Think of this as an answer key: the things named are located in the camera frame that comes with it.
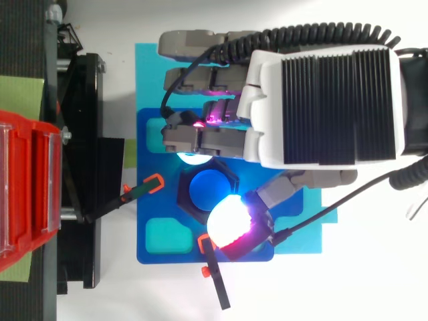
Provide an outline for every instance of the metal screw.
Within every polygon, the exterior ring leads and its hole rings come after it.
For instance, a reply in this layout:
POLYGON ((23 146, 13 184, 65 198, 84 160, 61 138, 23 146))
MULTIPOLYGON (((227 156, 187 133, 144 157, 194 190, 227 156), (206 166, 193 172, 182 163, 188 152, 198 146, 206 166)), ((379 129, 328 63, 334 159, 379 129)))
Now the metal screw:
POLYGON ((50 5, 45 12, 45 18, 49 23, 60 25, 62 23, 62 10, 60 5, 57 3, 50 5))
POLYGON ((67 145, 68 141, 72 139, 72 133, 68 131, 68 127, 65 126, 61 131, 62 143, 67 145))
POLYGON ((75 211, 72 207, 61 208, 61 220, 62 221, 75 221, 78 219, 80 212, 75 211))
POLYGON ((98 72, 101 74, 105 74, 107 71, 107 65, 105 62, 98 62, 98 72))

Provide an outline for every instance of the black cable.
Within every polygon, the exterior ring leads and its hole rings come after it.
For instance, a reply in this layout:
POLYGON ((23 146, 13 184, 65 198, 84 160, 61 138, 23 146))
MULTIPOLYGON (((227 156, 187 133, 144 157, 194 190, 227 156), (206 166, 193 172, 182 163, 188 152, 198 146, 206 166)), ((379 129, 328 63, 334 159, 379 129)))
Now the black cable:
POLYGON ((220 65, 235 64, 251 57, 254 50, 267 50, 277 52, 279 49, 297 45, 316 44, 364 44, 373 43, 394 48, 401 40, 394 37, 390 42, 385 42, 391 35, 390 30, 385 30, 382 35, 381 27, 375 26, 371 31, 371 25, 361 23, 313 23, 290 27, 275 28, 255 32, 239 39, 226 41, 220 45, 214 45, 199 56, 168 88, 160 105, 160 114, 167 119, 174 114, 173 109, 167 106, 170 95, 175 88, 202 62, 208 60, 220 65))
POLYGON ((215 46, 210 47, 202 55, 200 55, 192 64, 183 72, 168 88, 165 96, 162 99, 162 104, 160 105, 160 115, 167 119, 169 116, 174 114, 174 111, 171 107, 167 106, 167 102, 171 94, 174 92, 175 88, 202 62, 208 59, 208 57, 214 52, 215 46))
POLYGON ((316 221, 317 219, 320 219, 321 217, 329 214, 329 212, 333 211, 334 209, 337 209, 339 206, 341 206, 343 203, 349 201, 350 199, 352 199, 353 197, 357 196, 358 194, 360 194, 361 192, 369 189, 370 187, 372 187, 373 185, 376 185, 377 183, 389 178, 392 174, 394 174, 396 171, 391 171, 388 172, 384 175, 381 175, 375 179, 373 179, 372 181, 364 184, 362 187, 356 189, 355 191, 351 192, 350 194, 347 194, 347 196, 343 197, 342 199, 340 199, 339 201, 335 202, 335 204, 330 205, 329 207, 323 209, 321 212, 319 212, 318 214, 315 214, 314 216, 310 217, 309 219, 291 227, 288 229, 283 229, 279 232, 276 232, 274 234, 274 237, 272 239, 272 245, 273 246, 277 246, 278 244, 280 244, 281 242, 285 241, 289 236, 291 236, 291 234, 293 234, 295 231, 311 224, 312 222, 316 221))
POLYGON ((405 49, 398 49, 395 50, 395 53, 397 56, 403 56, 403 55, 414 55, 416 57, 418 56, 426 56, 428 53, 428 48, 405 48, 405 49))
POLYGON ((389 178, 389 184, 398 191, 410 189, 425 181, 428 181, 428 156, 396 171, 389 178))
POLYGON ((424 199, 424 201, 420 204, 420 206, 418 206, 418 208, 416 209, 416 211, 414 212, 414 214, 412 216, 410 216, 409 220, 412 221, 415 216, 419 213, 419 211, 422 209, 422 207, 428 202, 428 197, 426 199, 424 199))

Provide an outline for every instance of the red plastic bin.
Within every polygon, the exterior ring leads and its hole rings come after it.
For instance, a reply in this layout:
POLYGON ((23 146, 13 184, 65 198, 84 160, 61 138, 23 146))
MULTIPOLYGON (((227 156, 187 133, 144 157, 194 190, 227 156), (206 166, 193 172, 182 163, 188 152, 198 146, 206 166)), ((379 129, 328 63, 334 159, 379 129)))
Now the red plastic bin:
POLYGON ((58 128, 0 111, 0 272, 60 228, 61 165, 58 128))
POLYGON ((0 271, 31 247, 31 127, 0 112, 0 271))

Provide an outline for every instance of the blue tray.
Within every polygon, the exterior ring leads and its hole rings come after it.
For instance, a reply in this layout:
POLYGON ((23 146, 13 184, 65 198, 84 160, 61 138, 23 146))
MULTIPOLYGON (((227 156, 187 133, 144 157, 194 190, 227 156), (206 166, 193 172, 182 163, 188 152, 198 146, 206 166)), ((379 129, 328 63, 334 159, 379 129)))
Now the blue tray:
MULTIPOLYGON (((137 258, 141 263, 188 263, 204 262, 197 238, 206 233, 206 227, 196 222, 176 204, 180 172, 186 167, 177 155, 165 153, 161 128, 165 121, 160 118, 159 106, 165 94, 163 82, 166 71, 186 66, 157 55, 156 45, 136 45, 136 107, 137 107, 137 181, 153 173, 165 179, 165 188, 138 200, 137 258)), ((204 102, 213 97, 172 95, 170 106, 175 110, 192 108, 200 114, 204 102)), ((240 195, 254 189, 279 171, 265 169, 259 164, 243 160, 220 158, 239 177, 240 195)), ((208 193, 221 189, 221 184, 208 182, 208 193)), ((217 191, 222 198, 224 190, 217 191)), ((271 211, 276 230, 299 223, 322 209, 320 190, 304 189, 271 211)), ((275 249, 268 243, 241 258, 241 261, 268 261, 274 253, 320 253, 322 251, 322 223, 336 223, 336 212, 331 212, 318 222, 297 232, 287 242, 275 249)), ((216 250, 219 261, 228 259, 216 250)))

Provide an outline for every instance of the orange clamp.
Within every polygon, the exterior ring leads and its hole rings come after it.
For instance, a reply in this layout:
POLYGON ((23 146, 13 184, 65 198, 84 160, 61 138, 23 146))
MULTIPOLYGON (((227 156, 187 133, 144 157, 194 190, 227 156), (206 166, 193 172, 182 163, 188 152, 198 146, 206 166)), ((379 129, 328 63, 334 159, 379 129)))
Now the orange clamp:
POLYGON ((158 180, 159 180, 159 182, 160 182, 160 185, 159 185, 158 187, 155 187, 154 189, 152 189, 152 190, 149 192, 150 194, 153 194, 153 193, 155 193, 155 192, 157 192, 157 191, 159 191, 159 190, 161 190, 161 189, 163 189, 163 188, 165 187, 165 180, 164 180, 164 179, 163 179, 163 177, 162 177, 160 174, 158 174, 158 173, 155 173, 155 174, 153 174, 153 175, 151 175, 151 176, 147 177, 145 180, 143 180, 143 183, 147 183, 147 182, 151 181, 152 179, 158 179, 158 180))
MULTIPOLYGON (((128 184, 123 184, 123 191, 125 194, 131 192, 131 188, 128 186, 128 184)), ((121 198, 122 202, 126 202, 126 199, 124 197, 121 198)))
POLYGON ((211 272, 209 271, 209 268, 207 266, 203 266, 201 268, 201 271, 204 278, 209 278, 211 276, 211 272))
MULTIPOLYGON (((203 239, 209 239, 209 236, 208 236, 208 234, 202 234, 200 237, 198 237, 198 245, 199 245, 199 249, 201 250, 201 253, 202 254, 205 254, 205 251, 203 250, 203 246, 202 246, 202 240, 203 239)), ((213 242, 213 240, 212 239, 210 239, 210 241, 211 241, 211 244, 213 245, 213 249, 216 249, 217 248, 217 246, 214 244, 214 242, 213 242)))

